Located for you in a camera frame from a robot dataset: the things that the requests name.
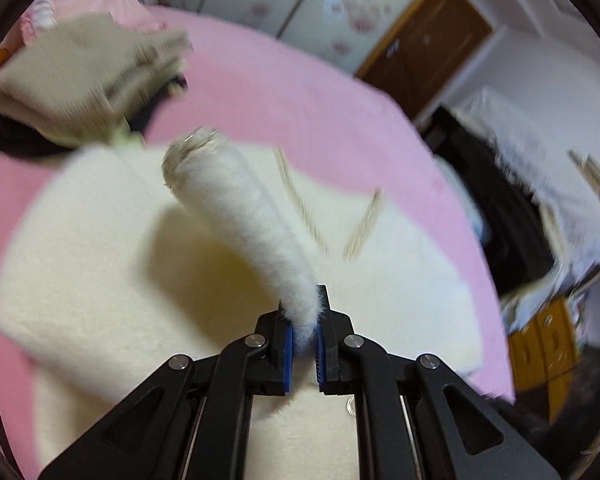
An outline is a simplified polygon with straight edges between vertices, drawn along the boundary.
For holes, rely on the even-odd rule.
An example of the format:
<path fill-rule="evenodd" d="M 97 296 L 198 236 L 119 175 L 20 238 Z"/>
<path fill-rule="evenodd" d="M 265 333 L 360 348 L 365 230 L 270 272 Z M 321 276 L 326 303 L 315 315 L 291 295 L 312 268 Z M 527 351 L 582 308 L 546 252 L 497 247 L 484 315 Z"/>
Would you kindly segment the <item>black piano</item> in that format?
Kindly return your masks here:
<path fill-rule="evenodd" d="M 554 266 L 539 207 L 496 164 L 489 144 L 476 138 L 443 107 L 422 130 L 430 150 L 448 162 L 486 219 L 489 239 L 482 244 L 498 296 L 516 292 Z"/>

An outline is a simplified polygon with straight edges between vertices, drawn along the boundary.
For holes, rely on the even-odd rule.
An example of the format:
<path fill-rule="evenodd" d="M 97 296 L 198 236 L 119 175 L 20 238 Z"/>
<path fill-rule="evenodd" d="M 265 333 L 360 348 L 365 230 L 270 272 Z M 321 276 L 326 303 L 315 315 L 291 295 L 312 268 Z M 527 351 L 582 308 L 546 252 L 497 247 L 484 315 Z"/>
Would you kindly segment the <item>stack of books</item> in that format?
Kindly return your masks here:
<path fill-rule="evenodd" d="M 600 196 L 600 163 L 593 156 L 582 156 L 575 150 L 570 150 L 568 155 L 594 193 Z"/>

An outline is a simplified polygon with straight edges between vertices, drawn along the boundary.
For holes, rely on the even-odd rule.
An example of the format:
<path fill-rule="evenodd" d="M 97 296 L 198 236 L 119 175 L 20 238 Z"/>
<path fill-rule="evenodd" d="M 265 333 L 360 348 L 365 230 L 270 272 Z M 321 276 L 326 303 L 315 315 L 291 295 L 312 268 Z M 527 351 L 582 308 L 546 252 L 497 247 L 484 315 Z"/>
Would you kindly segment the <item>beige folded clothes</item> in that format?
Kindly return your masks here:
<path fill-rule="evenodd" d="M 0 70 L 0 114 L 63 148 L 111 143 L 169 81 L 187 32 L 136 32 L 108 14 L 46 30 Z"/>

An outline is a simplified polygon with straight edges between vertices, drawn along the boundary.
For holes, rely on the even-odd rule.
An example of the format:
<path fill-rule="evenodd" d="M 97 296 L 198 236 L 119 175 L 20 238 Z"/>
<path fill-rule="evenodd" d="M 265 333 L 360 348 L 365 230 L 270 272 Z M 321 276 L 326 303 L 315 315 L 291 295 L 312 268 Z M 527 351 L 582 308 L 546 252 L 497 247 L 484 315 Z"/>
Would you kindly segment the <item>wooden drawer cabinet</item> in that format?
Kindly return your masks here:
<path fill-rule="evenodd" d="M 507 338 L 516 399 L 547 422 L 565 407 L 579 352 L 565 297 Z"/>

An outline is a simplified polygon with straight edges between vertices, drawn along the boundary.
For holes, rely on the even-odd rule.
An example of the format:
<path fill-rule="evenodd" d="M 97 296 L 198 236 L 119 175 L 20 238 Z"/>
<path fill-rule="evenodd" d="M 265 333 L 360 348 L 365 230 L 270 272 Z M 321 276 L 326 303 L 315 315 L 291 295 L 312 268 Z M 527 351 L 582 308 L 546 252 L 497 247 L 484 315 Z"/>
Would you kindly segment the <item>black folded garment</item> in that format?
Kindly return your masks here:
<path fill-rule="evenodd" d="M 164 84 L 131 118 L 128 118 L 114 135 L 114 140 L 143 141 L 144 133 L 156 109 L 172 96 L 188 90 L 184 75 L 178 74 Z M 19 158 L 43 158 L 74 151 L 54 143 L 35 129 L 0 114 L 0 152 Z"/>

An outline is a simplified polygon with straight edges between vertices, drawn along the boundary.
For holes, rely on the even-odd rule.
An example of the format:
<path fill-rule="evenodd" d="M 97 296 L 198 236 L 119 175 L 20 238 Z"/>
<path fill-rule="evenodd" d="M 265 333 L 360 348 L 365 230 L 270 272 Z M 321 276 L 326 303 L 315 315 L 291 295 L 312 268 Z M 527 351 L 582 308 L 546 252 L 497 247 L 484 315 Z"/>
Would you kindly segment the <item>brown wooden door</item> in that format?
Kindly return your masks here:
<path fill-rule="evenodd" d="M 469 0 L 422 0 L 388 33 L 358 78 L 414 119 L 492 32 Z"/>

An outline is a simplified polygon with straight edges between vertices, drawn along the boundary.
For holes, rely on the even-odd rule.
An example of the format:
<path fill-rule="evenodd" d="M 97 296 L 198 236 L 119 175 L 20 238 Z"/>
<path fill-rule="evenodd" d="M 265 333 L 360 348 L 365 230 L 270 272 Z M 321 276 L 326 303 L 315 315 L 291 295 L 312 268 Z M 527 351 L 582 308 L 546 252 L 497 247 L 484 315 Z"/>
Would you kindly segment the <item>white lace piano cover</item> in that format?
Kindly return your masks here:
<path fill-rule="evenodd" d="M 484 87 L 452 108 L 454 117 L 494 149 L 496 160 L 556 221 L 569 273 L 581 281 L 600 265 L 600 199 L 567 152 L 504 96 Z"/>

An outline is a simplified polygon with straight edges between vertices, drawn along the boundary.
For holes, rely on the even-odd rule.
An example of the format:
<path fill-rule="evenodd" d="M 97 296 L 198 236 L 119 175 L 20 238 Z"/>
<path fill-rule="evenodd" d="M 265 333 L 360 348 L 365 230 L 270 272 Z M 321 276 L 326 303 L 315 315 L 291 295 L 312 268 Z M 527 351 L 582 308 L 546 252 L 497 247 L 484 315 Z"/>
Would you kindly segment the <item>pink bed sheet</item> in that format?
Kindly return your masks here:
<path fill-rule="evenodd" d="M 350 191 L 374 188 L 428 232 L 474 296 L 483 366 L 470 376 L 490 396 L 514 398 L 500 305 L 460 202 L 400 107 L 385 94 L 253 29 L 150 6 L 159 22 L 188 31 L 188 92 L 161 105 L 145 139 L 171 141 L 199 125 L 232 139 L 283 148 L 312 177 Z M 0 257 L 21 215 L 53 170 L 0 153 Z M 0 408 L 27 479 L 40 472 L 33 437 L 32 363 L 0 334 Z"/>

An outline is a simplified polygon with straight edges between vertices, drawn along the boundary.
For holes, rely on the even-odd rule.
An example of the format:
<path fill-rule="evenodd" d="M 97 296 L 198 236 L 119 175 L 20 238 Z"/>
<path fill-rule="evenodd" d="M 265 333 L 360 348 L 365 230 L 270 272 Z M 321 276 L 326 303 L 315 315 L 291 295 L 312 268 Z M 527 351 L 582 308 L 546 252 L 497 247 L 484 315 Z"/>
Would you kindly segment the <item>white fluffy cardigan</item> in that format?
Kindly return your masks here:
<path fill-rule="evenodd" d="M 277 301 L 204 218 L 164 183 L 162 148 L 73 157 L 29 208 L 0 271 L 0 331 L 36 368 L 34 435 L 50 463 L 159 365 L 219 353 Z M 384 193 L 351 194 L 288 165 L 274 148 L 222 144 L 204 156 L 277 209 L 285 252 L 333 309 L 387 351 L 433 353 L 478 370 L 470 288 L 438 244 Z"/>

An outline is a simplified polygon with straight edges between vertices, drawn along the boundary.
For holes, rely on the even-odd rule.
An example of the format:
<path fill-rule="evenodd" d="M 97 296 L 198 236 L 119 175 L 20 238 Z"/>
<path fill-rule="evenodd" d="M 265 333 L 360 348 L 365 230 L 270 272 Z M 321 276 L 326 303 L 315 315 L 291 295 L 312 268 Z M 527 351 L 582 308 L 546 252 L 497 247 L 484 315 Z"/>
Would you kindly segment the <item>pink pillow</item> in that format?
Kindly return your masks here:
<path fill-rule="evenodd" d="M 20 16 L 23 44 L 32 44 L 42 32 L 59 23 L 94 13 L 107 13 L 126 29 L 140 32 L 164 29 L 138 0 L 34 0 Z"/>

